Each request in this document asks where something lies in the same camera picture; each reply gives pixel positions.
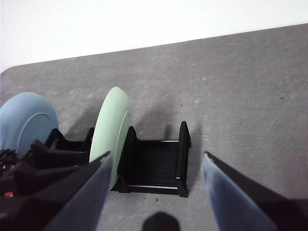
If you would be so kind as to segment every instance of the black holder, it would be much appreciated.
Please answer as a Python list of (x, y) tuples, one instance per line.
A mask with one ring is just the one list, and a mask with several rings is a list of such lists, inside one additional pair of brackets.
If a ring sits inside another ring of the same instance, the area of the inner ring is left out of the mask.
[(37, 168), (85, 165), (89, 163), (93, 134), (94, 128), (90, 128), (84, 141), (69, 141), (55, 128), (45, 145), (38, 140), (33, 141), (27, 158), (32, 158)]
[(178, 140), (141, 141), (129, 127), (120, 157), (119, 179), (112, 191), (160, 193), (188, 197), (188, 152), (192, 146), (187, 124), (181, 123)]

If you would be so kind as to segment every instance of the gray tabletop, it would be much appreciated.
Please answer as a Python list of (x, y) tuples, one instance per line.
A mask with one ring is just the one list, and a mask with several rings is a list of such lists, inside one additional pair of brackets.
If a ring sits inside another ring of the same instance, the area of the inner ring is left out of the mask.
[(113, 86), (129, 95), (140, 139), (176, 139), (186, 120), (189, 197), (110, 192), (98, 230), (140, 230), (165, 211), (183, 231), (214, 231), (200, 172), (205, 150), (287, 198), (308, 197), (307, 82), (305, 24), (12, 67), (1, 74), (1, 105), (40, 94), (71, 140), (95, 125)]

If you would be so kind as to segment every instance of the black slot holder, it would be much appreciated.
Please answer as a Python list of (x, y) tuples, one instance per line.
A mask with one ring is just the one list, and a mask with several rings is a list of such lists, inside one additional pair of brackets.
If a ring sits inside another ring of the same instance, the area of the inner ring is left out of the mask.
[(188, 197), (188, 153), (192, 146), (186, 121), (178, 140), (142, 141), (129, 127), (112, 191), (159, 193)]
[(40, 169), (85, 165), (89, 163), (93, 134), (94, 128), (90, 128), (84, 141), (69, 141), (55, 128), (45, 145), (38, 140), (33, 141), (27, 158), (32, 158)]

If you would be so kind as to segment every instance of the mint green disc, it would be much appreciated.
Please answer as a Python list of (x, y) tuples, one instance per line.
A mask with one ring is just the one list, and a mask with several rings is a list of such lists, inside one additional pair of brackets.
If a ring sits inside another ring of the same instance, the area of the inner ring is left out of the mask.
[(90, 151), (90, 162), (107, 151), (111, 152), (113, 166), (109, 189), (115, 185), (118, 179), (117, 166), (130, 126), (131, 107), (129, 98), (122, 89), (114, 87), (108, 92), (101, 107)]

